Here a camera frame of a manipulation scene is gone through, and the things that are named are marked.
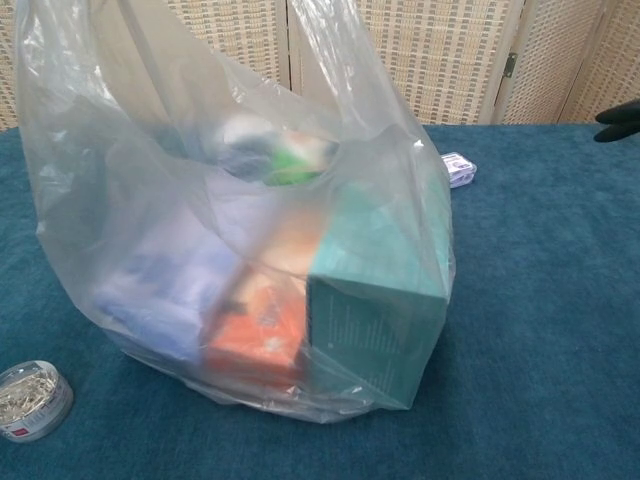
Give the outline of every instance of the clear plastic bag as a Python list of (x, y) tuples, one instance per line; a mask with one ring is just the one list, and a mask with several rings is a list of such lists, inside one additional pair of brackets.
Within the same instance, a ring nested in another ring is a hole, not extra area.
[(406, 409), (453, 281), (447, 172), (354, 2), (290, 6), (335, 105), (209, 51), (160, 0), (18, 0), (38, 235), (125, 353), (218, 402)]

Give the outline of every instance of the black glove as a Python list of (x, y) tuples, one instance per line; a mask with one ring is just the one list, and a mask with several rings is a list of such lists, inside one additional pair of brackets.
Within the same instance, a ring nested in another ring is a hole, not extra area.
[(596, 121), (610, 125), (598, 132), (596, 142), (615, 142), (640, 132), (640, 99), (623, 103), (596, 115)]

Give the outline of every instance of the table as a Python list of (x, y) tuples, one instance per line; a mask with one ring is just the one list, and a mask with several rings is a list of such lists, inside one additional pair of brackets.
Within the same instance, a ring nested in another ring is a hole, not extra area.
[(640, 136), (429, 127), (478, 165), (452, 192), (458, 274), (412, 410), (315, 425), (219, 406), (125, 357), (49, 268), (16, 130), (0, 135), (0, 370), (44, 359), (76, 402), (0, 478), (640, 475)]

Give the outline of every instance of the blue carpet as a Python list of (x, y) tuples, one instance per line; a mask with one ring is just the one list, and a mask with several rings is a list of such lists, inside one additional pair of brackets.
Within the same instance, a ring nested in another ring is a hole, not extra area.
[(0, 478), (638, 478), (640, 136), (428, 131), (478, 164), (452, 193), (448, 323), (411, 411), (325, 426), (216, 405), (121, 354), (46, 263), (18, 132), (0, 135), (0, 370), (48, 360), (76, 393), (49, 437), (0, 439)]

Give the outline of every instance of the teal box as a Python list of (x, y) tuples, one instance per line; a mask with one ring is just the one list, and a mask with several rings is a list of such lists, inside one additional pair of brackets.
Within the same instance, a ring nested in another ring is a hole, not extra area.
[(397, 217), (355, 190), (336, 207), (307, 281), (317, 393), (413, 403), (445, 321), (450, 238), (444, 217), (425, 219), (428, 235)]

